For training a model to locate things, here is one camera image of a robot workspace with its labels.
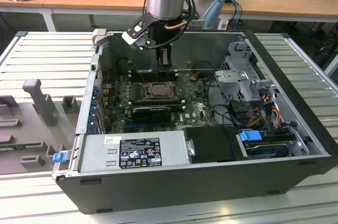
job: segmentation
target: black cable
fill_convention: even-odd
[[[195,64],[193,64],[192,66],[191,66],[191,69],[192,70],[195,70],[196,69],[196,66],[198,65],[198,64],[200,64],[200,63],[206,63],[206,64],[208,64],[208,65],[210,65],[215,71],[217,70],[209,61],[207,61],[207,60],[200,60],[200,61],[197,61]]]
[[[9,25],[9,23],[5,20],[5,18],[0,14],[0,18],[3,20],[4,23],[11,29],[13,33],[16,33],[15,30]]]
[[[144,9],[145,9],[145,7],[146,7],[146,1],[147,1],[147,0],[144,0],[144,2],[143,2],[142,14],[145,14]]]
[[[238,6],[239,6],[239,8],[240,8],[240,12],[239,12],[239,19],[238,20],[240,20],[241,19],[241,16],[242,16],[242,6],[236,1],[236,0],[233,0]],[[234,19],[234,17],[235,17],[235,15],[236,15],[236,13],[237,13],[237,7],[236,7],[236,4],[233,4],[233,6],[234,6],[234,14],[232,15],[232,17],[231,17],[231,19],[229,20],[229,22],[228,22],[228,26],[230,25],[230,23],[233,21],[233,19]]]
[[[234,19],[234,16],[235,16],[236,13],[237,13],[237,7],[236,7],[236,5],[235,5],[234,3],[232,3],[232,4],[233,4],[233,6],[234,6],[234,13],[233,13],[231,19],[230,19],[229,22],[228,22],[228,26],[230,25],[230,23],[231,23],[232,20]]]
[[[208,89],[206,90],[206,95],[205,95],[205,98],[206,98],[206,105],[207,105],[210,109],[212,109],[212,110],[214,111],[214,113],[216,113],[217,115],[221,116],[222,118],[225,118],[225,119],[231,121],[232,123],[235,123],[239,128],[246,128],[245,125],[243,125],[241,122],[239,122],[239,121],[238,121],[234,116],[232,116],[231,114],[229,114],[229,116],[230,116],[230,118],[229,118],[229,117],[225,116],[224,114],[219,113],[217,110],[214,110],[214,109],[213,109],[214,107],[219,106],[219,104],[217,104],[217,105],[215,105],[215,106],[211,106],[211,105],[210,105],[210,102],[209,102],[209,90],[210,90],[211,82],[212,82],[212,80],[214,80],[214,79],[215,79],[215,76],[213,76],[213,77],[210,79],[209,84],[208,84]],[[225,96],[223,90],[220,88],[220,86],[219,86],[219,84],[218,84],[218,82],[217,82],[216,79],[215,79],[215,81],[216,81],[216,84],[217,84],[218,88],[220,89],[220,91],[221,91],[221,92],[223,93],[223,95]]]
[[[191,17],[191,0],[188,0],[188,19]]]
[[[154,45],[154,46],[145,46],[146,49],[148,50],[153,50],[153,49],[157,49],[157,48],[160,48],[160,47],[163,47],[163,46],[166,46],[174,41],[176,41],[178,38],[180,38],[180,36],[186,31],[186,29],[188,28],[189,26],[189,23],[191,22],[191,20],[195,17],[195,14],[196,14],[196,5],[195,5],[195,1],[194,0],[191,0],[192,2],[192,14],[191,16],[188,18],[188,23],[187,25],[181,29],[181,31],[179,32],[178,35],[176,35],[175,37],[171,38],[170,40],[164,42],[164,43],[161,43],[161,44],[158,44],[158,45]]]

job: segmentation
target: blue clip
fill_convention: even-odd
[[[221,13],[224,1],[225,0],[214,0],[214,2],[205,11],[203,15],[205,30],[211,29],[213,24],[216,22],[218,16]]]
[[[90,107],[89,112],[94,115],[96,113],[96,109],[94,107]]]
[[[261,141],[262,136],[257,130],[244,130],[239,134],[242,141]]]
[[[67,162],[67,153],[55,153],[53,155],[52,162],[53,163],[64,163]]]
[[[94,116],[91,116],[91,115],[88,116],[88,121],[89,121],[90,123],[91,123],[91,122],[94,122],[94,120],[95,120]]]
[[[97,106],[97,101],[92,100],[91,103],[90,103],[90,106],[91,107],[96,107]]]

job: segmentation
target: desk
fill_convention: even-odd
[[[236,0],[243,9],[242,18],[272,21],[336,22],[338,0]],[[222,9],[223,16],[233,14],[233,5]]]
[[[140,15],[144,0],[0,0],[2,12],[41,13],[49,31],[55,31],[52,14]],[[242,18],[251,20],[336,22],[338,0],[236,0]],[[224,22],[234,12],[233,5],[222,9]]]

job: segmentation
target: metal bracket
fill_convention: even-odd
[[[94,46],[100,46],[101,44],[107,42],[107,37],[112,36],[112,32],[107,32],[107,29],[95,29],[93,31],[93,36],[91,37]]]

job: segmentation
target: floor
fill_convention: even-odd
[[[107,16],[95,15],[97,27],[108,30],[124,30],[137,19],[137,16]],[[53,15],[55,27],[58,31],[92,31],[88,15]],[[313,58],[324,36],[314,35],[310,32],[314,23],[298,22],[290,32],[294,41]],[[326,23],[323,30],[326,34],[332,29],[333,23]],[[253,21],[243,20],[237,30],[253,30],[256,33],[288,33],[290,22]],[[28,13],[2,13],[0,16],[0,53],[6,48],[17,31],[47,31],[41,14]],[[333,76],[338,82],[338,73]]]

